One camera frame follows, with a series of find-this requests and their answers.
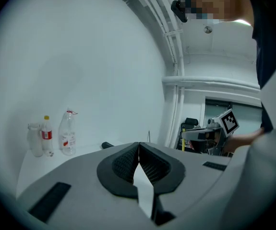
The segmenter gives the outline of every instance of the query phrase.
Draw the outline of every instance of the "black rubber pad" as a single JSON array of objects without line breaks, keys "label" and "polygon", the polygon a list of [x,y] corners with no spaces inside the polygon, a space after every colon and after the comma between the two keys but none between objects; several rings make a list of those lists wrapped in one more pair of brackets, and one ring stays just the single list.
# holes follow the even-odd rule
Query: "black rubber pad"
[{"label": "black rubber pad", "polygon": [[64,198],[71,185],[66,183],[56,183],[37,203],[29,210],[29,213],[35,218],[46,222],[50,215],[57,208],[58,204]]},{"label": "black rubber pad", "polygon": [[223,164],[219,164],[219,163],[212,163],[212,162],[205,162],[203,165],[206,167],[212,168],[212,169],[220,170],[220,171],[224,171],[227,167],[227,165],[223,165]]}]

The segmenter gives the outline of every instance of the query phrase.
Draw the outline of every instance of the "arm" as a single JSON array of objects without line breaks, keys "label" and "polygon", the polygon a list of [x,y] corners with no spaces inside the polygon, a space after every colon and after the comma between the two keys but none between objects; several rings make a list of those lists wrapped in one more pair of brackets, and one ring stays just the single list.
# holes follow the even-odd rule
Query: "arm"
[{"label": "arm", "polygon": [[264,134],[264,128],[260,128],[247,135],[232,135],[224,146],[224,152],[235,152],[238,147],[252,144],[255,139]]}]

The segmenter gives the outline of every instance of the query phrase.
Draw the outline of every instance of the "water bottle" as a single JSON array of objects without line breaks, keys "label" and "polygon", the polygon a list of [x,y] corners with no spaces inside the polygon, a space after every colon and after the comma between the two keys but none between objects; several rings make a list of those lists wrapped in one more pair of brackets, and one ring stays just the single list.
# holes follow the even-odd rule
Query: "water bottle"
[{"label": "water bottle", "polygon": [[59,126],[59,145],[65,155],[73,155],[76,152],[75,119],[70,108],[64,113]]},{"label": "water bottle", "polygon": [[49,122],[49,116],[44,116],[44,122],[41,125],[42,132],[42,147],[46,156],[52,157],[52,127]]},{"label": "water bottle", "polygon": [[30,150],[35,157],[41,157],[43,155],[42,142],[40,136],[40,125],[39,123],[28,124],[28,135],[27,140],[29,143]]}]

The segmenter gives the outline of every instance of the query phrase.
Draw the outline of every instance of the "black mesh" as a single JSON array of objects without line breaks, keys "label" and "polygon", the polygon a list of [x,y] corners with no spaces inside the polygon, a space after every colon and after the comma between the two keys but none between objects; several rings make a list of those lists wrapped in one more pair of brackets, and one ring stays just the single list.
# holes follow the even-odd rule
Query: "black mesh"
[{"label": "black mesh", "polygon": [[112,170],[118,177],[133,183],[133,175],[138,163],[138,149],[131,149],[113,161]]},{"label": "black mesh", "polygon": [[156,154],[140,149],[140,164],[152,184],[160,181],[171,171],[171,165]]}]

